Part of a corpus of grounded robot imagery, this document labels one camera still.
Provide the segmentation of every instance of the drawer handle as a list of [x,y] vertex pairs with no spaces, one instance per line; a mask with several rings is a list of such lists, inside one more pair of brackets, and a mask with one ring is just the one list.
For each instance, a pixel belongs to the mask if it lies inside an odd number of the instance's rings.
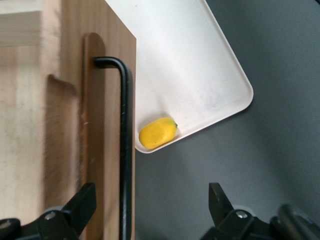
[[117,68],[120,72],[119,240],[130,240],[132,231],[133,77],[130,69],[116,57],[95,57],[93,64],[100,69]]

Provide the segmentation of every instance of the gray floor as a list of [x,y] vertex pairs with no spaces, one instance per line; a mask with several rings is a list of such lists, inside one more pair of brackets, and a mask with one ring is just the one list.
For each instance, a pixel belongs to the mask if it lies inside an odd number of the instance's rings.
[[320,224],[320,5],[208,3],[254,99],[246,110],[155,153],[136,153],[136,239],[199,240],[213,225],[210,182],[263,221],[291,203]]

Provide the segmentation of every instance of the plastic tray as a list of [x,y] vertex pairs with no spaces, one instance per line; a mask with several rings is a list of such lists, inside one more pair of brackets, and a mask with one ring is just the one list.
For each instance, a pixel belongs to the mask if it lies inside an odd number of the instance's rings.
[[[253,89],[204,0],[107,0],[137,40],[135,148],[152,153],[248,107]],[[171,117],[175,138],[139,142],[146,124]]]

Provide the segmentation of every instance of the yellow toy fruit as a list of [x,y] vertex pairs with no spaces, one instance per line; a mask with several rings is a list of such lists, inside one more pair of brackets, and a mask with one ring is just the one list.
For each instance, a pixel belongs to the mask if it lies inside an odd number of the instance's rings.
[[170,117],[159,118],[141,129],[140,143],[147,149],[155,149],[171,141],[175,137],[177,127]]

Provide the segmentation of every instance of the wooden shelf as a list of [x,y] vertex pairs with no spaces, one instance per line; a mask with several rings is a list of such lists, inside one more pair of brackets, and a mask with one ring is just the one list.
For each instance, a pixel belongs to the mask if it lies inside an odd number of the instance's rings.
[[[92,32],[135,77],[136,39],[104,0],[0,0],[0,219],[25,225],[64,205],[85,182],[82,57]],[[111,240],[119,234],[118,78],[116,69],[106,70],[102,221]]]

